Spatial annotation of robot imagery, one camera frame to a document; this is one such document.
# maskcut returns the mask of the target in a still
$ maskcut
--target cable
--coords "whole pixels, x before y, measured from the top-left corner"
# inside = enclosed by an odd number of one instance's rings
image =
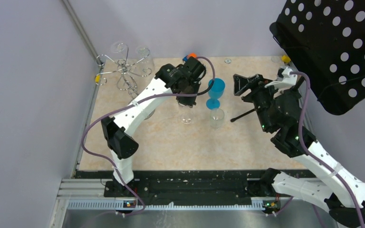
[[[324,222],[322,221],[322,218],[321,218],[321,216],[320,216],[320,213],[317,211],[317,207],[316,207],[314,204],[312,204],[312,205],[313,205],[313,210],[314,210],[314,212],[316,213],[317,219],[318,219],[318,221],[320,222],[321,227],[322,227],[322,228],[327,228],[327,227],[324,225]]]
[[[197,58],[199,58],[199,59],[204,59],[204,60],[206,60],[208,63],[209,63],[209,65],[211,66],[211,68],[212,68],[212,82],[211,82],[211,84],[209,85],[209,87],[205,90],[205,91],[203,91],[203,92],[201,92],[201,93],[198,93],[198,94],[158,94],[158,95],[152,95],[152,96],[149,96],[149,97],[145,97],[144,99],[142,99],[142,100],[140,100],[140,101],[138,101],[138,104],[140,104],[140,103],[143,103],[143,102],[145,102],[145,101],[148,101],[148,100],[150,100],[150,99],[153,99],[153,98],[157,98],[157,97],[163,97],[163,96],[184,96],[184,97],[194,97],[194,96],[199,96],[199,95],[202,95],[202,94],[205,94],[207,91],[209,91],[211,88],[212,88],[212,86],[213,86],[213,82],[214,82],[214,80],[215,80],[215,77],[216,77],[216,74],[215,74],[215,68],[214,68],[214,66],[213,66],[213,64],[212,64],[212,62],[208,59],[208,58],[206,58],[206,57],[197,57]],[[105,114],[105,115],[103,115],[103,116],[101,116],[100,118],[98,118],[98,119],[96,119],[94,122],[92,122],[86,129],[85,129],[85,131],[83,132],[83,135],[82,135],[82,139],[81,139],[81,147],[83,148],[83,150],[84,151],[86,151],[88,154],[90,154],[90,155],[93,155],[93,156],[96,156],[96,157],[100,157],[100,158],[104,158],[104,159],[106,159],[107,161],[109,161],[112,165],[113,165],[113,167],[114,167],[114,169],[115,169],[115,171],[116,171],[116,173],[117,173],[117,175],[118,175],[118,177],[119,177],[119,179],[120,179],[120,181],[122,182],[122,184],[126,187],[126,189],[128,189],[128,191],[130,191],[137,199],[138,199],[138,201],[140,201],[141,202],[141,204],[142,204],[142,206],[143,206],[143,208],[141,209],[141,210],[138,210],[138,211],[133,211],[133,212],[131,212],[131,213],[129,213],[129,214],[125,214],[125,216],[131,216],[131,215],[136,215],[136,214],[140,214],[140,213],[142,213],[143,211],[144,211],[144,209],[146,208],[146,205],[145,205],[145,203],[143,202],[143,200],[138,196],[138,194],[136,194],[126,183],[125,183],[125,181],[124,181],[124,179],[122,178],[122,176],[121,176],[121,173],[118,171],[118,168],[117,168],[117,165],[114,163],[114,161],[111,159],[111,158],[109,158],[109,157],[107,157],[107,156],[105,156],[105,155],[102,155],[102,154],[98,154],[98,153],[94,153],[94,152],[91,152],[90,150],[88,150],[87,148],[86,148],[86,146],[85,146],[85,139],[86,139],[86,136],[87,136],[87,133],[90,131],[90,129],[94,126],[94,125],[96,125],[98,122],[100,122],[101,120],[103,120],[104,118],[106,118],[106,117],[108,117],[108,116],[111,116],[111,115],[114,115],[114,114],[116,114],[116,113],[119,113],[119,112],[122,112],[122,111],[125,111],[125,110],[127,110],[127,109],[130,109],[130,108],[132,108],[132,107],[134,107],[134,105],[133,104],[131,104],[131,105],[129,105],[129,106],[126,106],[126,107],[123,107],[123,108],[120,108],[120,109],[117,109],[117,110],[115,110],[115,111],[112,111],[112,112],[109,112],[109,113],[107,113],[107,114]]]
[[[310,87],[311,87],[310,86],[310,78],[308,77],[308,75],[306,73],[303,73],[303,72],[300,72],[300,71],[293,71],[290,74],[291,75],[300,75],[300,76],[304,77],[305,80],[306,80],[306,86],[307,86],[307,88],[306,88],[306,95],[304,97],[303,109],[301,110],[300,119],[298,121],[298,136],[299,136],[299,140],[300,140],[300,145],[303,148],[303,150],[306,152],[307,155],[311,156],[317,162],[321,163],[330,172],[335,172],[335,170],[333,168],[331,168],[329,165],[327,165],[324,161],[322,161],[321,159],[319,159],[317,156],[313,155],[307,149],[306,144],[304,143],[304,139],[303,139],[303,122],[304,122],[304,118],[306,116],[306,107],[307,107],[307,103],[308,103],[308,95],[310,93]],[[346,190],[350,194],[350,197],[352,198],[353,203],[355,204],[355,209],[356,209],[357,217],[359,218],[359,222],[360,222],[360,228],[365,228],[365,222],[363,221],[362,212],[360,210],[359,204],[357,203],[357,199],[356,199],[355,194],[353,193],[352,189],[347,184],[347,182],[338,173],[335,174],[335,176],[345,186]]]
[[[95,215],[93,218],[89,218],[86,222],[84,222],[82,224],[82,226],[80,228],[86,227],[87,225],[89,225],[91,222],[93,222],[98,217],[101,217],[101,216],[106,215],[106,214],[112,214],[112,213],[115,213],[116,215],[119,214],[118,211],[114,211],[114,210],[108,210],[108,211],[101,212],[100,214]]]

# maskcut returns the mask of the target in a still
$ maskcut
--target wire rack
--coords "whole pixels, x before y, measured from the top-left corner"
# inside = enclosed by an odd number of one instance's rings
[[[147,47],[138,47],[137,53],[140,56],[137,60],[132,60],[129,53],[129,47],[124,42],[117,42],[111,46],[111,52],[119,54],[125,52],[126,55],[123,58],[111,58],[108,55],[99,55],[96,57],[96,63],[99,67],[104,68],[106,61],[111,61],[116,65],[116,70],[102,72],[96,75],[96,84],[103,86],[107,83],[107,78],[104,77],[106,74],[118,72],[120,77],[116,83],[119,90],[127,91],[128,94],[135,99],[138,93],[138,85],[134,79],[134,76],[147,77],[154,71],[153,67],[144,67],[140,70],[140,74],[133,71],[134,67],[150,56],[150,50]]]

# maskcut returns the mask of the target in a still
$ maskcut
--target orange cap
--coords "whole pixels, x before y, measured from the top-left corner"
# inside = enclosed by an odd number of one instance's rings
[[[196,54],[195,54],[195,53],[191,53],[191,54],[187,55],[187,58],[189,58],[189,57],[197,58],[197,56],[196,56]]]

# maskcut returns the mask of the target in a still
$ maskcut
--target metal frame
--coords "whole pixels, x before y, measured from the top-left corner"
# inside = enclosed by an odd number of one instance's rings
[[[317,178],[301,178],[313,183],[321,182]],[[59,187],[58,196],[51,216],[50,228],[60,228],[66,218],[68,209],[89,210],[128,210],[122,205],[124,200],[130,198],[105,198],[104,182],[111,179],[63,179]],[[176,206],[154,205],[147,206],[147,210],[263,210],[264,202],[274,200],[274,197],[251,197],[252,205],[229,205],[229,206]]]
[[[104,65],[100,67],[99,69],[99,73],[103,72],[104,69]],[[83,131],[80,134],[80,137],[82,137],[83,132],[85,131],[85,129],[90,125],[91,119],[92,119],[92,115],[93,115],[93,111],[94,111],[94,106],[96,104],[96,99],[97,99],[97,94],[98,94],[98,89],[99,89],[100,85],[95,84],[95,88],[93,91],[93,95],[92,95],[92,99],[90,100],[90,105],[89,105],[89,111],[87,113],[87,117],[86,117],[86,121],[85,121],[85,126],[83,127]],[[77,158],[76,158],[76,162],[74,165],[74,169],[73,172],[71,174],[71,177],[74,177],[75,172],[77,170],[79,170],[79,165],[80,165],[80,160],[82,160],[82,155],[83,155],[83,148],[80,146],[80,144],[77,145]]]
[[[95,47],[93,46],[85,29],[83,28],[82,23],[80,22],[79,18],[77,17],[77,14],[73,10],[73,7],[70,4],[69,0],[60,0],[60,2],[62,3],[65,10],[67,11],[71,21],[73,22],[73,25],[75,26],[75,29],[77,30],[80,37],[82,38],[82,41],[85,44],[90,55],[92,56],[93,59],[96,59],[96,57],[98,56],[97,51],[96,51]]]

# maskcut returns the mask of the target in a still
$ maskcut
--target black perforated panel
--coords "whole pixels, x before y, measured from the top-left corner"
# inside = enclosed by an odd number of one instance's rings
[[[328,112],[365,98],[365,0],[288,0],[269,29]]]

